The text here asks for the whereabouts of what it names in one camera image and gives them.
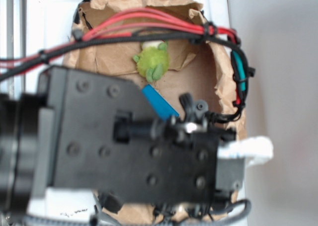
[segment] teal wire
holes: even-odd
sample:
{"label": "teal wire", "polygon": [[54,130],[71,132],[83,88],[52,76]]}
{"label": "teal wire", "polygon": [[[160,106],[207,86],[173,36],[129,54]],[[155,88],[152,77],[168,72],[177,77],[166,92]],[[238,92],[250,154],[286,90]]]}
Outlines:
{"label": "teal wire", "polygon": [[[245,79],[245,72],[244,72],[242,60],[240,59],[238,53],[236,53],[235,51],[233,51],[233,55],[238,66],[239,77],[240,79]],[[240,83],[240,88],[242,91],[246,90],[245,82]]]}

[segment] wire bundle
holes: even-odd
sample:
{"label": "wire bundle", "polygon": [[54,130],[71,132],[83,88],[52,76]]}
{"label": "wire bundle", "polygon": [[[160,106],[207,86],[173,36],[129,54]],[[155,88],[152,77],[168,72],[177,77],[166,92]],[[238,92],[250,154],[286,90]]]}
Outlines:
{"label": "wire bundle", "polygon": [[[122,24],[123,21],[136,18],[146,21]],[[227,35],[228,41],[220,39],[217,34]],[[248,78],[253,76],[253,69],[248,67],[245,54],[240,49],[240,39],[233,29],[216,27],[210,22],[196,25],[159,10],[141,7],[119,12],[84,35],[81,31],[75,30],[73,36],[75,41],[52,49],[42,50],[38,54],[27,58],[0,59],[0,68],[10,69],[0,75],[0,82],[9,77],[24,74],[41,64],[49,64],[50,61],[69,51],[93,45],[173,39],[187,39],[193,44],[211,41],[232,49],[231,61],[234,69],[234,81],[237,83],[237,99],[234,106],[237,111],[234,114],[208,112],[207,117],[213,124],[236,121],[240,118],[245,107]]]}

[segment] screw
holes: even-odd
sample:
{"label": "screw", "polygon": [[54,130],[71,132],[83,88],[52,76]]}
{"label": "screw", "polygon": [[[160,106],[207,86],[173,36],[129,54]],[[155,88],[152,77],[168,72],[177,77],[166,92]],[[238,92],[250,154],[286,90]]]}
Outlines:
{"label": "screw", "polygon": [[240,186],[241,186],[241,183],[240,183],[240,181],[236,181],[235,183],[234,183],[234,188],[235,189],[239,189],[240,188]]}
{"label": "screw", "polygon": [[99,149],[99,156],[100,157],[108,157],[110,155],[110,149],[107,147],[101,147]]}
{"label": "screw", "polygon": [[147,183],[150,186],[155,186],[157,184],[157,181],[158,181],[157,178],[155,176],[153,176],[153,175],[150,175],[147,178]]}
{"label": "screw", "polygon": [[202,104],[202,103],[199,103],[199,104],[197,105],[197,109],[198,109],[198,110],[202,110],[202,109],[203,109],[203,104]]}
{"label": "screw", "polygon": [[208,159],[208,156],[209,156],[209,154],[206,150],[201,150],[198,153],[198,160],[204,161],[204,160]]}
{"label": "screw", "polygon": [[110,87],[108,87],[107,93],[110,97],[117,98],[120,93],[120,87],[116,84],[113,84]]}
{"label": "screw", "polygon": [[158,147],[153,147],[153,148],[151,148],[151,156],[152,156],[152,157],[159,157],[159,156],[161,156],[161,152],[162,152],[161,148],[158,148]]}
{"label": "screw", "polygon": [[81,93],[85,93],[88,91],[89,89],[89,83],[88,81],[83,81],[83,80],[79,80],[76,83],[76,89],[81,92]]}
{"label": "screw", "polygon": [[67,153],[70,156],[76,156],[80,152],[80,145],[78,143],[70,143],[67,148]]}
{"label": "screw", "polygon": [[196,181],[195,181],[195,186],[199,189],[202,190],[205,188],[206,185],[206,180],[204,176],[199,176]]}

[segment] gray wall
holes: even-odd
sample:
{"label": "gray wall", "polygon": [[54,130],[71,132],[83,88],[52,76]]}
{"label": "gray wall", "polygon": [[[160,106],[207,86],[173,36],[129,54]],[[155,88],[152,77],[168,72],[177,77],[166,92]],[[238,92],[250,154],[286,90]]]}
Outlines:
{"label": "gray wall", "polygon": [[318,225],[318,0],[229,0],[229,7],[257,68],[248,134],[274,143],[274,159],[246,172],[249,226]]}

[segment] white connector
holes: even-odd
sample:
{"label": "white connector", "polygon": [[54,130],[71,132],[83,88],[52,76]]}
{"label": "white connector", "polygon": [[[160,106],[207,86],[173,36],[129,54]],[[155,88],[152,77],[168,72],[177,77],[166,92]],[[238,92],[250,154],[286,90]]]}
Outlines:
{"label": "white connector", "polygon": [[218,149],[219,159],[246,158],[246,166],[264,164],[273,158],[273,144],[268,137],[254,137],[226,143]]}

